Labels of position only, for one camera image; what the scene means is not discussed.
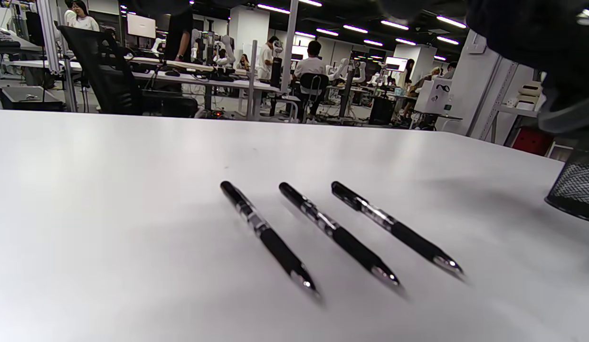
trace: office chair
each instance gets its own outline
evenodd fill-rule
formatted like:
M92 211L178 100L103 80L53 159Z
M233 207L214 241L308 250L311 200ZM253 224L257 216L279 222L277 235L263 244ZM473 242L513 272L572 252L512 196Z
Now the office chair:
M140 89L121 48L108 32L59 26L94 89L103 113L142 115L150 104L162 103L162 115L193 117L197 101L180 93Z
M301 123L305 123L307 119L305 111L308 104L311 102L312 107L318 108L319 101L322 100L320 96L329 85L329 77L327 75L307 73L301 75L299 82L301 83L301 100L303 101L303 109L299 113L299 120Z

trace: computer monitor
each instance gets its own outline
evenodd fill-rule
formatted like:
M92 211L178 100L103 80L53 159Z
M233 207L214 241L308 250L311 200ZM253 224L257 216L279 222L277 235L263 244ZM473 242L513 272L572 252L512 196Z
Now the computer monitor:
M293 60L298 60L299 57L301 57L302 60L309 58L309 55L307 54L307 46L293 46L292 56Z
M128 13L128 34L155 38L155 20Z
M407 67L406 58L388 57L385 60L385 69L397 72L404 72Z

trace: mesh pencil holder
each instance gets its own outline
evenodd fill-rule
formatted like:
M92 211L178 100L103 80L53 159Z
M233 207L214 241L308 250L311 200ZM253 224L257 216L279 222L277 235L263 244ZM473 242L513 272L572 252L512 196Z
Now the mesh pencil holder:
M546 202L589 221L589 139L577 143Z

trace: shelf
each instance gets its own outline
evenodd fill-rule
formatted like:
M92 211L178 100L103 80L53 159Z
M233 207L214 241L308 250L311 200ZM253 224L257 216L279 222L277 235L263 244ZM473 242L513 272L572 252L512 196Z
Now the shelf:
M497 106L498 111L502 111L504 113L522 115L527 117L537 117L537 112L532 110L520 110L518 108L510 108L505 106L504 104Z

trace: pen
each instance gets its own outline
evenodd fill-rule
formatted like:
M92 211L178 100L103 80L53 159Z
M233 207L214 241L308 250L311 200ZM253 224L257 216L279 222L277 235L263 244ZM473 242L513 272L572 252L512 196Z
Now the pen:
M399 239L408 247L411 247L414 251L419 253L430 262L444 268L445 270L461 273L464 271L461 269L459 264L449 257L442 249L433 243L427 241L416 232L399 222L394 217L388 215L388 213L370 204L364 197L351 191L348 187L341 184L340 182L332 183L332 193L338 199L345 202L348 206L353 208L355 211L361 211L364 215L375 221L378 225L383 227L386 231L390 232L395 238Z
M308 198L297 192L288 183L282 182L279 186L282 195L284 195L294 206L305 214L318 228L320 228L329 238L341 248L356 259L362 267L372 273L380 281L391 285L398 286L399 281L394 272L390 270L385 263L373 251L364 246L349 231L341 227L334 219L322 213L315 204Z
M220 184L220 187L229 201L231 201L236 207L236 210L248 223L249 227L255 231L256 236L258 236L273 257L280 263L286 274L297 285L314 296L319 297L316 285L314 285L312 277L307 272L307 268L303 262L286 246L286 243L284 243L270 224L257 212L257 209L249 199L238 188L234 187L231 182L224 181Z

